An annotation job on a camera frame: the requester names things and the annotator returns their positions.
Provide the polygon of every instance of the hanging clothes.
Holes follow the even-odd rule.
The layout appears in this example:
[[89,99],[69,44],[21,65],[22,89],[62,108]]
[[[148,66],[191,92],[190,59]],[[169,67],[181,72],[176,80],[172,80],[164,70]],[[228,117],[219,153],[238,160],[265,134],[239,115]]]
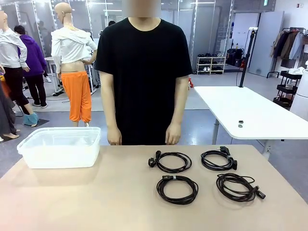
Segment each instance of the hanging clothes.
[[293,47],[295,38],[296,38],[298,33],[299,33],[299,31],[295,31],[295,32],[291,32],[291,34],[289,35],[287,41],[285,42],[283,50],[281,51],[280,57],[282,59],[289,59],[290,51],[291,51],[291,49]]
[[283,34],[280,36],[280,39],[276,45],[276,49],[274,50],[274,58],[277,58],[281,55],[285,42],[287,41],[290,34],[291,32],[284,31]]
[[273,55],[274,55],[274,53],[275,53],[275,50],[276,50],[276,47],[277,47],[277,44],[278,44],[278,42],[279,42],[279,40],[280,40],[280,37],[281,37],[281,35],[283,35],[283,34],[284,34],[284,31],[280,32],[280,33],[278,34],[276,40],[274,41],[273,46],[272,46],[271,51],[270,51],[270,56],[271,56],[271,57],[273,57]]
[[297,59],[303,48],[303,34],[298,33],[291,48],[289,59]]

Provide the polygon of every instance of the person in purple hoodie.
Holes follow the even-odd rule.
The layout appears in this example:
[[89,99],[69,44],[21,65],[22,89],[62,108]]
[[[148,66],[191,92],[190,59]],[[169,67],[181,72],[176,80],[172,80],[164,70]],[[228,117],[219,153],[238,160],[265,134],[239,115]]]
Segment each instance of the person in purple hoodie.
[[26,35],[26,30],[23,26],[15,26],[14,31],[20,35],[21,41],[25,44],[28,50],[26,63],[30,71],[24,71],[24,77],[29,86],[30,94],[34,100],[32,105],[46,108],[47,104],[43,74],[47,64],[44,59],[44,55],[34,39],[29,35]]

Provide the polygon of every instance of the white table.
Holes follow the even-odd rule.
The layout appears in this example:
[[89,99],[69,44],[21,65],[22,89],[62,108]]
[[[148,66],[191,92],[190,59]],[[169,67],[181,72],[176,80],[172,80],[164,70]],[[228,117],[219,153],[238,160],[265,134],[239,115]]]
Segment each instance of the white table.
[[255,93],[239,87],[195,87],[216,117],[212,144],[219,124],[232,138],[266,140],[263,155],[268,159],[274,140],[308,139],[308,122]]

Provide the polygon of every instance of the purple hoodie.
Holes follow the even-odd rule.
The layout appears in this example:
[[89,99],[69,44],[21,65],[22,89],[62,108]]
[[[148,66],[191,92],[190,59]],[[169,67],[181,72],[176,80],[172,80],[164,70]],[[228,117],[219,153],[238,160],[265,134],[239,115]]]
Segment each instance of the purple hoodie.
[[34,39],[28,35],[21,35],[20,39],[27,47],[26,63],[30,69],[29,72],[23,71],[24,76],[28,77],[28,76],[42,75],[47,67],[47,64],[40,47],[34,41]]

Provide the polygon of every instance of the clothing rack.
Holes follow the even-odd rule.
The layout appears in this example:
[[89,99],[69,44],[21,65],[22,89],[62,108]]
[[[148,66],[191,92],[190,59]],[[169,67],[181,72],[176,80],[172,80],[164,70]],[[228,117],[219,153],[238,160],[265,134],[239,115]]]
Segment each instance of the clothing rack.
[[[285,27],[285,28],[282,29],[282,31],[284,31],[284,30],[288,30],[288,31],[293,31],[293,30],[294,30],[294,31],[297,31],[297,30],[299,30],[299,31],[301,31],[304,35],[308,35],[307,29],[306,29],[306,28],[303,28],[303,27]],[[300,57],[299,57],[299,62],[298,62],[297,68],[299,68],[299,66],[300,66],[300,63],[301,63],[302,58],[303,58],[303,55],[304,55],[304,46],[303,46],[302,51],[301,51],[301,53],[300,53]],[[276,58],[276,60],[275,60],[274,71],[268,72],[266,78],[269,78],[269,75],[270,75],[270,74],[277,74],[277,78],[279,77],[280,72],[275,71],[275,69],[276,69],[276,64],[277,64],[277,58]]]

